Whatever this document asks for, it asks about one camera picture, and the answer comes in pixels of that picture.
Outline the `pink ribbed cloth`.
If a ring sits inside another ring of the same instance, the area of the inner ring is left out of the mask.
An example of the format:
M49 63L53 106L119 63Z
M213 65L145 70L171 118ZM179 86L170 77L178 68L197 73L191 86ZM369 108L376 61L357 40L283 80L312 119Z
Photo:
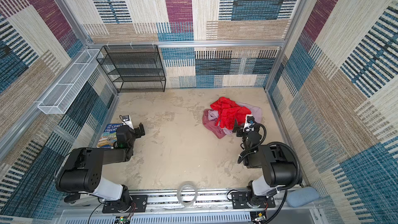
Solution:
M225 132L218 126L218 114L211 109L205 109L202 116L203 126L211 131L218 139L226 136Z

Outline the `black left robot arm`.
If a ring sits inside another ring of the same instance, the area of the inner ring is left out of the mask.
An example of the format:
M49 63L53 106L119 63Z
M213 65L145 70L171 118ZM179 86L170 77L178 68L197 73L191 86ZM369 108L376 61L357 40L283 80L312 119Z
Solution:
M122 125L116 130L113 148L73 149L56 177L56 189L70 194L87 194L103 201L103 214L143 213L146 195L132 196L126 185L116 184L102 175L104 165L128 162L136 139L145 135L144 125Z

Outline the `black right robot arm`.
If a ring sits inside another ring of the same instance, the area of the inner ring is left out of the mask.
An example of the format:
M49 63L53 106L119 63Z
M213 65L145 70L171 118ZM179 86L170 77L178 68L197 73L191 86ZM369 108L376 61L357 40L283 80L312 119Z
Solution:
M262 176L251 180L244 192L230 193L234 208L275 207L273 196L302 182L301 165L295 151L287 144L265 144L266 128L249 119L235 124L233 132L242 138L237 163L248 169L261 169Z

